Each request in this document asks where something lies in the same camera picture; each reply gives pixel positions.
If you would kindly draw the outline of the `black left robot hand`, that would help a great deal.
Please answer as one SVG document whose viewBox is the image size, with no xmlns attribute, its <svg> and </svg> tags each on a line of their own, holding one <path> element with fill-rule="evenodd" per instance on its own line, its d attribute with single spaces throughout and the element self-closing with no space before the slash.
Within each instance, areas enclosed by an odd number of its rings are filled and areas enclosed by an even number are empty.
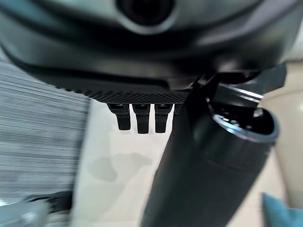
<svg viewBox="0 0 303 227">
<path fill-rule="evenodd" d="M 3 0 L 0 45 L 47 84 L 107 104 L 118 127 L 172 132 L 142 227 L 224 227 L 279 136 L 300 0 Z"/>
</svg>

